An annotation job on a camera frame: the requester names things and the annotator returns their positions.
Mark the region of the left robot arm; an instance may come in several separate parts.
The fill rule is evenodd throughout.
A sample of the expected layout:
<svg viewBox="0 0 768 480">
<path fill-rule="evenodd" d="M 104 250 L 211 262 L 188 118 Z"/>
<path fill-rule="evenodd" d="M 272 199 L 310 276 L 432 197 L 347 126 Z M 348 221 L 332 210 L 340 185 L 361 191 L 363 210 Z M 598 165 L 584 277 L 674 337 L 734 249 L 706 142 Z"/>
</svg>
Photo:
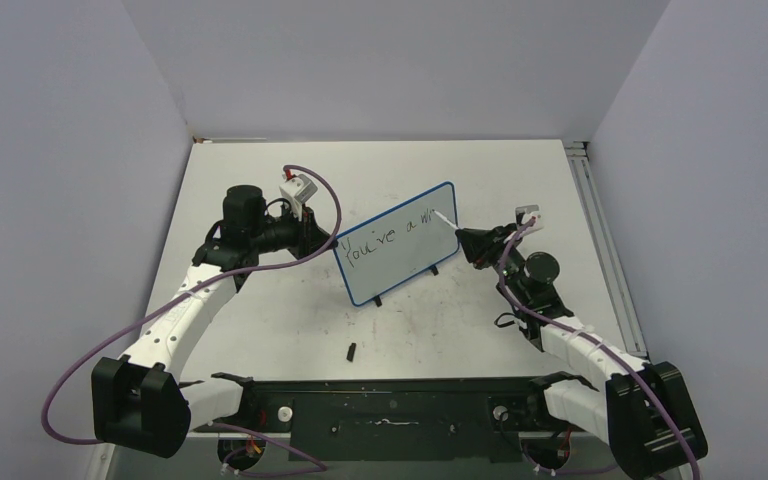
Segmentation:
<svg viewBox="0 0 768 480">
<path fill-rule="evenodd" d="M 215 420 L 250 428 L 258 403 L 244 394 L 247 380 L 217 373 L 184 381 L 183 368 L 221 309 L 262 270 L 261 255 L 285 250 L 295 264 L 335 245 L 316 223 L 308 202 L 317 187 L 304 174 L 284 181 L 281 212 L 268 213 L 260 188 L 228 189 L 223 215 L 208 231 L 170 305 L 117 359 L 103 357 L 91 372 L 97 440 L 169 458 L 188 433 Z"/>
</svg>

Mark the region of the white marker pen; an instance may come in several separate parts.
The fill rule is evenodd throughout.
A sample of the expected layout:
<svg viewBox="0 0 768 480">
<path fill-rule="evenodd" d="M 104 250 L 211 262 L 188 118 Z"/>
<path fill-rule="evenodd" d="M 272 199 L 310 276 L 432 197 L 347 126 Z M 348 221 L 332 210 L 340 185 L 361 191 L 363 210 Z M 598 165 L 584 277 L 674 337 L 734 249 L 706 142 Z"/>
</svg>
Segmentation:
<svg viewBox="0 0 768 480">
<path fill-rule="evenodd" d="M 441 221 L 442 221 L 444 224 L 446 224 L 447 226 L 449 226 L 451 229 L 453 229 L 454 231 L 457 231 L 457 230 L 459 230 L 459 227 L 458 227 L 458 226 L 457 226 L 457 225 L 456 225 L 456 224 L 455 224 L 455 223 L 454 223 L 452 220 L 450 220 L 450 219 L 449 219 L 447 216 L 445 216 L 445 215 L 444 215 L 442 212 L 440 212 L 440 211 L 438 211 L 438 210 L 432 210 L 432 212 L 433 212 L 433 213 L 434 213 L 434 214 L 435 214 L 435 215 L 436 215 L 436 216 L 437 216 L 437 217 L 438 217 L 438 218 L 439 218 L 439 219 L 440 219 L 440 220 L 441 220 Z"/>
</svg>

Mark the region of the blue framed whiteboard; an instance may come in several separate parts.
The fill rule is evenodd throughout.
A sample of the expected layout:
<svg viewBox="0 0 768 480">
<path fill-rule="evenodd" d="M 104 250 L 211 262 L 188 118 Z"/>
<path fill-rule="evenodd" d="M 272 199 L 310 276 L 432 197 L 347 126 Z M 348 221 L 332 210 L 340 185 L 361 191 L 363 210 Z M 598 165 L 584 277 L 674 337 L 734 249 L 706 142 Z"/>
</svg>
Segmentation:
<svg viewBox="0 0 768 480">
<path fill-rule="evenodd" d="M 457 225 L 452 182 L 442 182 L 336 237 L 334 255 L 353 306 L 377 301 L 458 253 L 455 231 L 432 210 Z"/>
</svg>

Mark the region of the black marker cap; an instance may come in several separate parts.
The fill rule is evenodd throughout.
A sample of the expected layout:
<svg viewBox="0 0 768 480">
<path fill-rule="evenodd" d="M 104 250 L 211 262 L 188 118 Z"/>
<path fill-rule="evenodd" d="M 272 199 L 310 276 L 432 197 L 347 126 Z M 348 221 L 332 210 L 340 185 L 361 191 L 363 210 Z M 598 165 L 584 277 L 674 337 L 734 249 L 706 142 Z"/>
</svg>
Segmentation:
<svg viewBox="0 0 768 480">
<path fill-rule="evenodd" d="M 348 347 L 346 360 L 348 362 L 353 362 L 356 354 L 357 344 L 355 342 L 351 343 Z"/>
</svg>

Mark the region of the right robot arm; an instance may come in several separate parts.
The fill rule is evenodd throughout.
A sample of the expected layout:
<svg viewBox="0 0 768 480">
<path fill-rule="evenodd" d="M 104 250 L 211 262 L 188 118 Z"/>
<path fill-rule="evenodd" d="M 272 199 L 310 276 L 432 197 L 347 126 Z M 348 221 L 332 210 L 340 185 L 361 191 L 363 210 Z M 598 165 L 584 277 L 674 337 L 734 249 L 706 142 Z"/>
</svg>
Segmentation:
<svg viewBox="0 0 768 480">
<path fill-rule="evenodd" d="M 550 428 L 570 423 L 610 447 L 632 479 L 653 479 L 682 466 L 702 476 L 708 442 L 680 370 L 654 364 L 612 345 L 577 318 L 554 286 L 559 262 L 547 252 L 523 256 L 518 245 L 537 219 L 490 230 L 458 228 L 466 261 L 497 275 L 518 330 L 567 371 L 544 378 L 525 402 L 529 421 Z"/>
</svg>

